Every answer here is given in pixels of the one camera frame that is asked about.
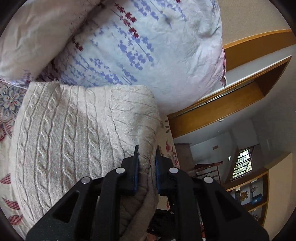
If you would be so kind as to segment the wooden headboard frame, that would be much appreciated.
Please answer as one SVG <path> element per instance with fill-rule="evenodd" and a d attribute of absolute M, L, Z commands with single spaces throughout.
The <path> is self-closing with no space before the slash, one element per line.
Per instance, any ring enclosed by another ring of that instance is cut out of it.
<path fill-rule="evenodd" d="M 224 45 L 226 70 L 230 73 L 261 57 L 295 45 L 292 30 L 276 30 Z M 271 63 L 234 83 L 168 116 L 173 138 L 213 124 L 265 98 L 286 70 L 291 56 Z"/>

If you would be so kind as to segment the window with bars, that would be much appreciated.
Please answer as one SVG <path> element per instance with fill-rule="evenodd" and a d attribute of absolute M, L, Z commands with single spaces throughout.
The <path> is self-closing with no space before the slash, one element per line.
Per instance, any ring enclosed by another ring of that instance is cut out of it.
<path fill-rule="evenodd" d="M 233 169 L 232 178 L 237 179 L 252 171 L 252 153 L 254 147 L 240 150 Z"/>

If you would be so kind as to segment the floral bed sheet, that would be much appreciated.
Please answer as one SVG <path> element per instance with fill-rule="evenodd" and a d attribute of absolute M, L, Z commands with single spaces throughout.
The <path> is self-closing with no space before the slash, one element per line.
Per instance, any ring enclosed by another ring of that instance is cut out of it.
<path fill-rule="evenodd" d="M 25 93 L 25 89 L 1 81 L 1 209 L 21 238 L 25 238 L 29 228 L 12 190 L 8 155 L 15 119 Z M 173 165 L 179 168 L 177 151 L 167 117 L 162 118 L 157 140 L 161 155 L 171 159 Z"/>

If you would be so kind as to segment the white floral pillow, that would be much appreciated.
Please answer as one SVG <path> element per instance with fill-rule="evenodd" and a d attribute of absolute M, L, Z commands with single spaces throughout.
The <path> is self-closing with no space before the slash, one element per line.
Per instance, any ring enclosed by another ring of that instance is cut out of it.
<path fill-rule="evenodd" d="M 1 35 L 1 80 L 25 85 L 64 48 L 99 1 L 26 1 Z"/>

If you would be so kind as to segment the blue floral pillow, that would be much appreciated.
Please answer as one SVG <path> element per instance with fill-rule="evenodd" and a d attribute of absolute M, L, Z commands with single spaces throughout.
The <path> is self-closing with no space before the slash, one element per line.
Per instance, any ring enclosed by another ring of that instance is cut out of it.
<path fill-rule="evenodd" d="M 102 1 L 40 79 L 143 85 L 176 113 L 226 85 L 217 1 Z"/>

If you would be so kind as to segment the wooden shelf unit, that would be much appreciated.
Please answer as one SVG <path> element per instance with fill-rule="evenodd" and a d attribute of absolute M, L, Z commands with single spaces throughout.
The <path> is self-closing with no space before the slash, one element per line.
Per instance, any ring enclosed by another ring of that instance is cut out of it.
<path fill-rule="evenodd" d="M 274 240 L 295 210 L 295 153 L 282 153 L 224 187 Z"/>

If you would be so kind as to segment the beige cable knit sweater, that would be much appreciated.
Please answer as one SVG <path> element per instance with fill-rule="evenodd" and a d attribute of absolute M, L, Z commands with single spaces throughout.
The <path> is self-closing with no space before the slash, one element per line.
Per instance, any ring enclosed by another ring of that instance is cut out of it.
<path fill-rule="evenodd" d="M 160 117 L 141 85 L 84 88 L 58 82 L 29 85 L 9 153 L 11 184 L 23 236 L 81 178 L 105 176 L 139 153 L 139 187 L 120 205 L 121 240 L 143 240 L 156 210 L 154 157 Z"/>

